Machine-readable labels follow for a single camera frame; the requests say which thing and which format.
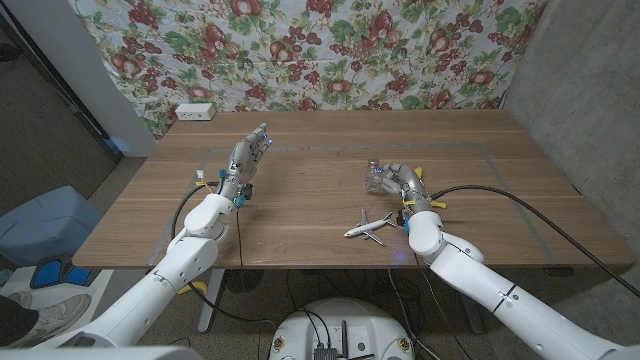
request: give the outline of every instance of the yellow clamp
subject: yellow clamp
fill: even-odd
[[[203,281],[196,281],[193,283],[193,286],[195,286],[196,289],[200,290],[201,293],[205,295],[207,294],[207,284],[205,284]],[[191,287],[189,285],[186,285],[182,289],[180,289],[180,291],[178,291],[178,295],[182,295],[189,291],[191,291]]]
[[[418,178],[422,179],[422,168],[418,167],[413,171],[416,172],[416,175],[418,175]],[[405,205],[414,205],[415,203],[416,203],[415,201],[405,201],[404,202]],[[431,201],[431,206],[437,207],[439,209],[446,209],[447,208],[447,204],[439,203],[437,201]]]
[[[403,201],[403,204],[405,204],[405,205],[415,205],[416,202],[415,202],[415,200]],[[440,202],[437,202],[437,201],[431,201],[431,206],[437,207],[439,209],[446,209],[447,208],[447,204],[440,203]]]

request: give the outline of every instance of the airplane wing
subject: airplane wing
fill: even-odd
[[[367,213],[364,211],[364,209],[362,209],[362,221],[360,222],[360,224],[358,224],[358,226],[362,226],[362,225],[366,225],[369,222],[367,221]],[[368,238],[370,238],[370,236],[365,233],[363,239],[367,240]]]
[[[380,240],[380,238],[376,234],[373,233],[373,230],[365,231],[363,234],[365,235],[365,239],[368,236],[368,237],[372,238],[378,244],[384,246],[384,243],[382,242],[382,240]]]

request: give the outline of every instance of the robotic arm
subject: robotic arm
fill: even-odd
[[[91,323],[36,346],[123,347],[136,344],[173,296],[189,281],[206,271],[218,256],[218,245],[229,226],[220,215],[232,215],[242,198],[243,187],[269,149],[267,125],[262,124],[238,142],[229,158],[223,179],[213,194],[187,214],[184,229],[171,241],[166,256],[100,317]]]
[[[411,167],[389,164],[381,181],[390,193],[402,194],[413,213],[411,249],[446,283],[491,311],[531,349],[545,359],[637,358],[638,347],[624,348],[578,327],[548,305],[483,264],[482,253],[468,241],[442,231],[428,192]]]

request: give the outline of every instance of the floral fabric backdrop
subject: floral fabric backdrop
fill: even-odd
[[[546,0],[70,0],[156,139],[217,111],[496,108]]]

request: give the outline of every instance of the toy airplane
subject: toy airplane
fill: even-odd
[[[362,209],[362,221],[357,225],[358,227],[353,228],[347,231],[344,236],[352,237],[360,234],[364,234],[364,239],[372,238],[378,244],[384,246],[384,243],[376,234],[373,233],[373,230],[379,229],[387,224],[391,226],[396,226],[391,220],[389,220],[389,216],[391,216],[393,212],[390,212],[385,216],[382,220],[377,220],[372,223],[367,221],[367,213]]]

